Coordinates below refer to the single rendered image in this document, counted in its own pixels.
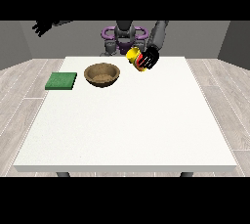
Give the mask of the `brown wooden bowl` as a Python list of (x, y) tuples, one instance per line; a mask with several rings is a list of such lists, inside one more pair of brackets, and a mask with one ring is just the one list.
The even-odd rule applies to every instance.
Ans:
[(107, 63), (93, 64), (84, 70), (85, 79), (93, 86), (105, 88), (112, 85), (119, 77), (120, 69)]

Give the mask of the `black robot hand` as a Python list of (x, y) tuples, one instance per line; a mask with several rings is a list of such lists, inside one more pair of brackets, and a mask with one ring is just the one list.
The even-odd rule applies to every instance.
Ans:
[(44, 33), (52, 28), (52, 22), (45, 22), (45, 21), (37, 21), (36, 24), (32, 27), (35, 33), (41, 37)]
[(136, 64), (138, 67), (151, 69), (159, 60), (158, 50), (154, 47), (148, 47), (137, 58)]

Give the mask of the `green square pad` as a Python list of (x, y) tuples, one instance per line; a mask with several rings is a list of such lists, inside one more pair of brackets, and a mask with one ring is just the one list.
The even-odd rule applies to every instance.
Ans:
[(46, 90), (71, 90), (73, 88), (76, 72), (53, 72), (46, 85)]

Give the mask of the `yellow cup with melon print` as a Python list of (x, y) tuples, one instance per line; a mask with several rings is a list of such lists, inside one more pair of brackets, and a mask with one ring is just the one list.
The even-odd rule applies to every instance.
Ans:
[(138, 70), (138, 71), (145, 71), (145, 67), (140, 67), (139, 60), (143, 58), (143, 54), (141, 53), (138, 47), (131, 48), (127, 54), (126, 58), (129, 62)]

